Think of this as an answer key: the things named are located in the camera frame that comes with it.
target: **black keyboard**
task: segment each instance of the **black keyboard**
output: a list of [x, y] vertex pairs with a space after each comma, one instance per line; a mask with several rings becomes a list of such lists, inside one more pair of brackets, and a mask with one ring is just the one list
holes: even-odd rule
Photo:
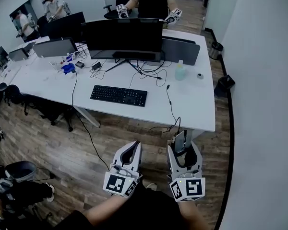
[[127, 105], [145, 106], [147, 91], [95, 85], [91, 99]]

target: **black sleeve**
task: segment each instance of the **black sleeve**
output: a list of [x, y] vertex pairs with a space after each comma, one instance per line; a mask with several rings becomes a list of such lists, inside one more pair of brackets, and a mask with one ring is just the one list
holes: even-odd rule
[[67, 229], [93, 230], [95, 228], [83, 214], [74, 211], [54, 228], [54, 230]]

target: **wooden floor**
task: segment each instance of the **wooden floor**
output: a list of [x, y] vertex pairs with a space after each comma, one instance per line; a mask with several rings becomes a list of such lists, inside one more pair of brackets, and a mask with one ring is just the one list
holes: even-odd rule
[[[201, 33], [204, 9], [200, 0], [178, 0], [184, 11], [182, 20], [175, 29], [196, 34]], [[211, 35], [203, 33], [208, 46]], [[211, 60], [214, 84], [223, 76], [220, 63]], [[229, 114], [227, 99], [215, 100], [216, 132], [204, 133], [195, 143], [203, 156], [203, 176], [206, 178], [206, 196], [197, 202], [204, 217], [214, 227], [223, 199], [229, 153]], [[92, 134], [99, 155], [107, 164], [112, 162], [117, 149], [139, 140], [143, 145], [141, 171], [144, 183], [155, 182], [158, 189], [169, 194], [166, 175], [166, 147], [171, 134], [161, 134], [162, 130], [152, 130], [153, 123], [92, 113], [101, 122], [100, 128], [93, 127], [82, 118]], [[38, 167], [46, 168], [56, 175], [48, 182], [54, 185], [56, 193], [52, 203], [42, 202], [37, 206], [42, 215], [52, 212], [50, 222], [55, 225], [73, 210], [84, 211], [109, 195], [102, 190], [104, 174], [107, 170], [97, 157], [88, 133], [77, 117], [72, 119], [73, 132], [61, 120], [57, 126], [42, 119], [35, 110], [23, 114], [23, 107], [5, 102], [0, 104], [0, 127], [5, 132], [5, 140], [0, 144], [0, 163], [7, 165], [16, 161], [32, 161]], [[38, 170], [37, 179], [47, 178], [43, 170]]]

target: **shoe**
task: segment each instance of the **shoe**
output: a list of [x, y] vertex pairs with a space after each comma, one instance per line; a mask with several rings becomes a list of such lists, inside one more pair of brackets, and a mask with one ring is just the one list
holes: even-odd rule
[[158, 186], [156, 183], [151, 183], [146, 187], [146, 189], [151, 189], [153, 191], [157, 191], [157, 188], [158, 188]]
[[52, 185], [50, 185], [49, 183], [46, 183], [49, 187], [51, 187], [52, 190], [52, 195], [51, 197], [46, 198], [48, 202], [52, 202], [54, 199], [54, 187]]

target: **plastic bottle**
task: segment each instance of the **plastic bottle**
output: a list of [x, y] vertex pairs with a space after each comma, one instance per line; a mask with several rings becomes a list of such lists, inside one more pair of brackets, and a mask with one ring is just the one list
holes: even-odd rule
[[182, 60], [179, 61], [175, 70], [175, 79], [181, 81], [186, 76], [186, 69], [182, 64]]

